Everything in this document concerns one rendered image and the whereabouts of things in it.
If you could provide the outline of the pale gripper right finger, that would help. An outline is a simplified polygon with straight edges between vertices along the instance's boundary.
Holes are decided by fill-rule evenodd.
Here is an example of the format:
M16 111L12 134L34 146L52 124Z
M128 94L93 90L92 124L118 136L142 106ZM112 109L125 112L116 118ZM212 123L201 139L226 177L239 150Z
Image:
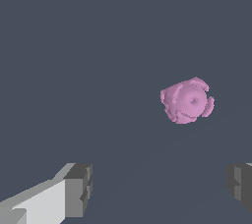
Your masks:
M225 173L228 192L252 213L252 163L227 164Z

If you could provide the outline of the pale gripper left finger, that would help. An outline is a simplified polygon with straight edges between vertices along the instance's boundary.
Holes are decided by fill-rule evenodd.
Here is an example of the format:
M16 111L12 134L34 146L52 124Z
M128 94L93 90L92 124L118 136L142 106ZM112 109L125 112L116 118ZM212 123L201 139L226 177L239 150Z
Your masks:
M62 224L83 217L93 190L93 165L67 163L51 180L0 202L0 224Z

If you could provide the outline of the pink lumpy round object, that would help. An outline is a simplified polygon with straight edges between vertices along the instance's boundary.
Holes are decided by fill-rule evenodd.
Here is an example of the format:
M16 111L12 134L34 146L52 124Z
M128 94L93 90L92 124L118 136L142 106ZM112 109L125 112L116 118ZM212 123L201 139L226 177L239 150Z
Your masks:
M195 122L199 116L208 117L215 107L215 99L207 97L209 89L197 77L163 89L160 101L164 105L164 112L176 124Z

